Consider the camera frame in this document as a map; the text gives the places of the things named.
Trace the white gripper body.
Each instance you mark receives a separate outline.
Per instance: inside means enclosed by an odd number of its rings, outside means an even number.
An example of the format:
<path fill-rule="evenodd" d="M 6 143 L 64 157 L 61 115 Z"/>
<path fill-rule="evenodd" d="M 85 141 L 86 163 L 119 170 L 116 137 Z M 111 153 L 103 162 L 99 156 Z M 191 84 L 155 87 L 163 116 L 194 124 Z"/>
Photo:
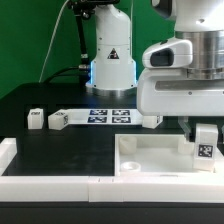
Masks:
<path fill-rule="evenodd" d="M 224 80 L 193 80 L 189 40 L 170 38 L 149 47 L 137 86 L 137 109 L 144 116 L 224 116 Z"/>

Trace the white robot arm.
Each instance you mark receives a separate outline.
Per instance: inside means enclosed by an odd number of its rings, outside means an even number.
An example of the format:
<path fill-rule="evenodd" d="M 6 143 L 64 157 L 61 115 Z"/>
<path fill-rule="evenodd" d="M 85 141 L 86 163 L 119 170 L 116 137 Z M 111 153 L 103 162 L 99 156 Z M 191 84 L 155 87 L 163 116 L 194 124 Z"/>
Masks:
<path fill-rule="evenodd" d="M 163 18 L 175 22 L 174 36 L 147 48 L 136 75 L 128 23 L 114 6 L 96 8 L 97 55 L 86 87 L 99 95 L 135 88 L 143 125 L 155 128 L 176 116 L 224 117 L 224 0 L 151 0 Z"/>

